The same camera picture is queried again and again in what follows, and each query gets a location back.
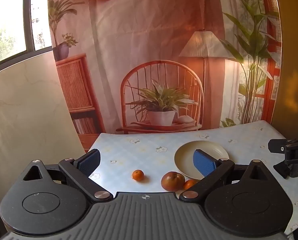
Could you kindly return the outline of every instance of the lampshade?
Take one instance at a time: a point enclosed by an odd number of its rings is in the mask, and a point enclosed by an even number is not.
[[[179,56],[235,59],[220,40],[209,31],[194,32]]]

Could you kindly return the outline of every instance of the window sill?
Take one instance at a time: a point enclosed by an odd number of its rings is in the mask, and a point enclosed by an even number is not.
[[[29,52],[29,53],[27,53],[26,51],[20,52],[16,55],[13,55],[12,57],[9,57],[9,58],[6,58],[6,59],[0,61],[0,71],[7,68],[7,67],[10,67],[14,64],[17,64],[17,63],[19,63],[23,60],[32,58],[34,56],[37,56],[37,55],[40,55],[40,54],[43,54],[43,53],[46,53],[46,52],[49,52],[49,51],[52,51],[51,46],[43,48],[43,49],[39,49],[39,50],[36,50],[36,51],[33,51],[33,52]]]

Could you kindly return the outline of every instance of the beige plate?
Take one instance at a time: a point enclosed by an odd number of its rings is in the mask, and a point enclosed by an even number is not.
[[[175,164],[179,171],[192,179],[203,179],[204,176],[193,165],[193,153],[201,149],[216,160],[228,158],[226,150],[218,143],[209,141],[193,141],[181,146],[175,153]]]

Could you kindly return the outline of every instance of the chair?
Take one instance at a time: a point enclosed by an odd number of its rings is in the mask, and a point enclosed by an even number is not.
[[[161,86],[167,88],[182,87],[191,100],[196,101],[197,105],[187,105],[188,109],[180,109],[178,116],[188,115],[195,120],[191,127],[181,128],[178,130],[150,129],[139,125],[130,125],[135,122],[146,122],[146,113],[136,112],[131,109],[131,105],[126,105],[136,100],[140,100],[139,88],[152,89],[151,80],[156,80]],[[165,132],[182,132],[195,131],[201,128],[201,99],[203,104],[203,88],[199,77],[196,73],[185,65],[170,60],[154,60],[143,63],[132,69],[122,80],[121,88],[121,111],[122,111],[122,128],[116,131],[137,133],[165,133]]]

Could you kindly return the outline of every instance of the yellow wall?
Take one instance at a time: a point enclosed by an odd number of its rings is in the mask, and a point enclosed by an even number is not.
[[[272,126],[298,137],[298,0],[278,0],[282,29],[282,66]]]
[[[83,154],[52,51],[0,71],[0,201],[30,161]]]

